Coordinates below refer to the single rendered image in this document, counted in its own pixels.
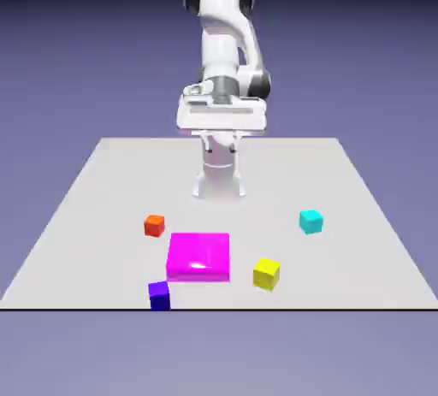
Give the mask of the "small yellow cube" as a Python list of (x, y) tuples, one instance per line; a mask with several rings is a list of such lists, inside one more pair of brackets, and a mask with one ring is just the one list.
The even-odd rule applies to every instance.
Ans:
[(281, 264), (261, 257), (253, 269), (253, 285), (272, 292), (280, 278)]

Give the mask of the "small purple cube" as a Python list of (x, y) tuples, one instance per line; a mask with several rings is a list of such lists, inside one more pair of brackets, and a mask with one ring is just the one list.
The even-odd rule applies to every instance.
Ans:
[(170, 291), (166, 281), (157, 281), (148, 284), (148, 293), (151, 310), (170, 310)]

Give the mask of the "large magenta box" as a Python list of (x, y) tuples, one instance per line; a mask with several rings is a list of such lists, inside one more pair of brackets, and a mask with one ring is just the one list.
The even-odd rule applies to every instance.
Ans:
[(166, 278), (180, 282), (229, 282), (229, 234), (172, 233)]

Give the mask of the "small orange cube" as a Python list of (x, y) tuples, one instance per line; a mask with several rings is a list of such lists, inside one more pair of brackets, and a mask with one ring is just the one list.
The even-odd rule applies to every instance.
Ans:
[(146, 236), (160, 237), (165, 230), (165, 218), (159, 215), (148, 215), (144, 221)]

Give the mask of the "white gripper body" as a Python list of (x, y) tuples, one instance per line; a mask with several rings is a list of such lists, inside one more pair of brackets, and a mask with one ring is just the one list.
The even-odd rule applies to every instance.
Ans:
[(212, 96), (181, 96), (176, 126), (188, 132), (263, 132), (267, 105), (260, 98), (231, 97), (231, 104), (214, 103)]

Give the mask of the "small cyan cube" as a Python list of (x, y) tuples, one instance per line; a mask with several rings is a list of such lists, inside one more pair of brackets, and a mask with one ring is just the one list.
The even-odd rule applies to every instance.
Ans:
[(323, 230), (323, 216), (317, 210), (303, 210), (299, 212), (299, 227), (306, 234), (321, 233)]

